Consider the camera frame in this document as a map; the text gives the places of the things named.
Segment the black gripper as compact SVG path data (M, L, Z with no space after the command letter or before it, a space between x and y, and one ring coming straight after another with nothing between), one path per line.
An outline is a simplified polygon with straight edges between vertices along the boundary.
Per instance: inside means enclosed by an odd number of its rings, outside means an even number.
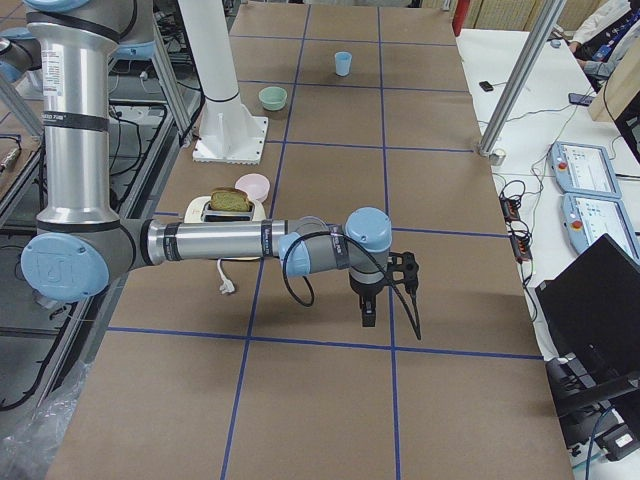
M388 285L386 275L380 272L371 273L350 269L349 284L359 297L362 326L364 328L375 327L376 299L382 289Z

